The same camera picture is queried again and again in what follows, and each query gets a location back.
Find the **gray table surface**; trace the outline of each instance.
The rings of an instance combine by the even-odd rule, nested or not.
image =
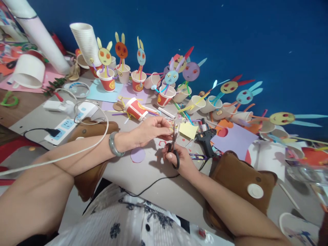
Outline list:
[[[85,73],[79,81],[91,84],[94,78],[90,72]],[[74,101],[74,99],[67,93],[60,92],[60,95],[65,100]],[[152,92],[146,103],[142,103],[150,108],[157,108],[156,98]],[[176,115],[177,109],[173,104],[168,104],[165,110]],[[125,115],[112,116],[112,112],[106,112],[110,121],[116,121],[121,128],[121,131],[130,131],[138,126],[139,122],[135,119],[129,120],[125,125]],[[98,110],[92,119],[101,117],[102,113]],[[201,113],[194,113],[191,115],[192,119],[199,119],[205,115]],[[11,130],[22,134],[24,131],[38,128],[38,127],[56,127],[66,116],[59,112],[49,112],[42,108],[42,105],[37,107],[34,111],[27,116],[19,120],[16,124],[10,127]],[[33,131],[28,133],[28,138],[42,144],[48,149],[53,149],[55,146],[44,140],[47,135],[45,131]],[[180,136],[177,143],[185,146],[189,140],[182,140]],[[138,194],[146,187],[151,185],[155,180],[162,177],[171,177],[177,174],[177,171],[172,168],[171,164],[163,163],[162,154],[159,146],[159,140],[155,139],[144,147],[146,152],[146,158],[141,163],[133,163],[130,158],[130,151],[128,151],[122,158],[113,158],[110,160],[103,177],[111,182],[122,186],[123,188]],[[192,150],[192,153],[198,152],[202,154],[201,147],[194,142],[188,145],[188,149]],[[197,167],[200,167],[202,162],[194,161]],[[202,169],[202,172],[209,174],[212,167],[212,162],[209,160]],[[323,210],[321,209],[318,200],[315,197],[312,189],[304,188],[304,184],[285,181],[285,188],[290,192],[298,206],[302,216],[310,222],[320,225],[323,218]],[[226,238],[225,234],[221,232],[215,232],[215,230],[208,223],[205,215],[205,199],[202,195],[190,185],[181,176],[173,179],[160,180],[154,184],[150,189],[144,192],[141,197],[153,202],[154,204],[175,213],[176,215],[196,224],[202,228],[205,228],[217,235]],[[283,192],[279,185],[274,188],[272,198],[268,209],[268,217],[278,225],[279,216],[284,212],[291,212],[295,207],[290,202],[286,194]]]

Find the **blue wall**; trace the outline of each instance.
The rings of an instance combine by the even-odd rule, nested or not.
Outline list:
[[[199,78],[191,82],[195,94],[208,90],[215,79],[263,80],[255,96],[255,115],[268,109],[294,114],[326,114],[328,89],[328,2],[325,0],[213,0],[213,1],[105,1],[29,0],[49,31],[67,50],[77,44],[69,24],[94,27],[103,43],[115,43],[115,31],[124,32],[129,56],[126,64],[138,68],[137,35],[144,43],[145,72],[162,72],[176,53],[195,46],[191,60],[200,62]],[[237,93],[223,98],[233,102]],[[328,137],[328,119],[309,120],[326,127],[289,125],[291,134]]]

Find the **power strip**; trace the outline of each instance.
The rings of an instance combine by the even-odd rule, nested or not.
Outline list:
[[[83,102],[78,107],[79,114],[76,116],[75,121],[79,123],[84,118],[93,116],[97,110],[98,107],[96,105]],[[71,131],[73,131],[78,123],[75,123],[74,119],[67,117],[55,127],[55,129],[60,130],[60,133],[58,133],[57,136],[52,137],[47,135],[44,139],[53,145],[58,145],[71,133]]]

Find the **hand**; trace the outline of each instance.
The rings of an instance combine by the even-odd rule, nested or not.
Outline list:
[[[116,148],[119,152],[125,152],[137,147],[146,146],[150,140],[160,138],[171,141],[173,129],[170,123],[163,117],[148,117],[137,128],[129,133],[117,133],[115,136]]]
[[[192,178],[194,178],[198,173],[198,169],[193,163],[189,152],[186,148],[175,144],[174,145],[176,151],[179,154],[180,158],[180,167],[178,169],[179,174],[184,177],[186,180],[190,181]],[[176,156],[171,153],[167,152],[168,151],[168,146],[165,146],[165,148],[162,150],[163,152],[163,159],[168,159],[173,165],[176,167],[177,166],[177,158]]]

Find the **white button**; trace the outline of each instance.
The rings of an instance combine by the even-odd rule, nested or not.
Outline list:
[[[259,186],[257,184],[250,184],[247,187],[247,192],[251,197],[254,197],[256,199],[260,199],[264,195],[264,192],[263,192],[261,186]]]

